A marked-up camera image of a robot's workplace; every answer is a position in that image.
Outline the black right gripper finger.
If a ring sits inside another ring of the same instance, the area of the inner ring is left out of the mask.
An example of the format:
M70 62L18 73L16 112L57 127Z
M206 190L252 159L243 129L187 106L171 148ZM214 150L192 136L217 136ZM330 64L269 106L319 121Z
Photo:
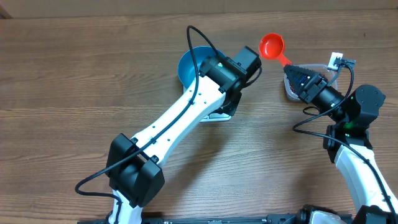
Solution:
M294 88L293 84L291 84L290 81L287 82L287 86L288 86L288 88L287 88L287 94L288 94L290 97L298 97L298 94L297 94L297 92L295 91L295 88Z
M284 72L293 86L305 86L320 81L318 72L296 65L286 65Z

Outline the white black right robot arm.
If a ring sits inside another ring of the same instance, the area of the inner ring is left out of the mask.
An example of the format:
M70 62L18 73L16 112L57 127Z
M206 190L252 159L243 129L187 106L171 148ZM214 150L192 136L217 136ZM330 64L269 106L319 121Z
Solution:
M284 72L298 97L319 112L307 121L328 116L334 122L321 137L349 188L354 223L397 223L397 198L377 167L368 131L385 96L372 85L342 94L321 73L295 65L286 65Z

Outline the orange scoop with blue handle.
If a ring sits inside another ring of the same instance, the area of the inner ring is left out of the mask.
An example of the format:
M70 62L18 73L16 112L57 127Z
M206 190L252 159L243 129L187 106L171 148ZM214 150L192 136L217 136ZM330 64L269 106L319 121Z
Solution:
M259 52L261 57L267 60L277 60L283 66L293 65L293 63L284 55L285 42L281 35L276 33L266 34L259 43ZM294 86L299 91L301 86Z

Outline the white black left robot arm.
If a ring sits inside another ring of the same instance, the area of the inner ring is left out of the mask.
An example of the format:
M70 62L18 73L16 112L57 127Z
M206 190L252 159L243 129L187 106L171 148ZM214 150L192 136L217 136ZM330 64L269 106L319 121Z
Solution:
M261 67L259 55L244 47L234 57L207 56L194 70L184 94L155 122L128 138L112 141L106 165L114 206L107 223L140 223L143 208L165 183L162 171L172 151L211 113L234 115L241 90Z

